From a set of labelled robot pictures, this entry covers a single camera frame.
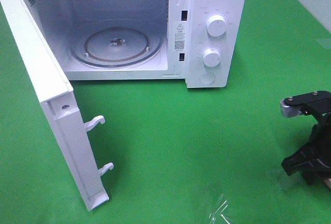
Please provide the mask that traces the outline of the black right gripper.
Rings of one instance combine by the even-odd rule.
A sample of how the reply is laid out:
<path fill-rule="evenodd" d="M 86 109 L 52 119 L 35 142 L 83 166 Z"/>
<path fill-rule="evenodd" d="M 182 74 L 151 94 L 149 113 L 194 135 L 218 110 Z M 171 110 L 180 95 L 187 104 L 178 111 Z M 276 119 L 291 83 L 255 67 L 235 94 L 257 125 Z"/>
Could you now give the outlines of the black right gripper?
<path fill-rule="evenodd" d="M 288 176 L 301 172 L 304 181 L 313 185 L 330 179 L 330 113 L 313 126 L 309 142 L 285 158 L 281 166 Z"/>

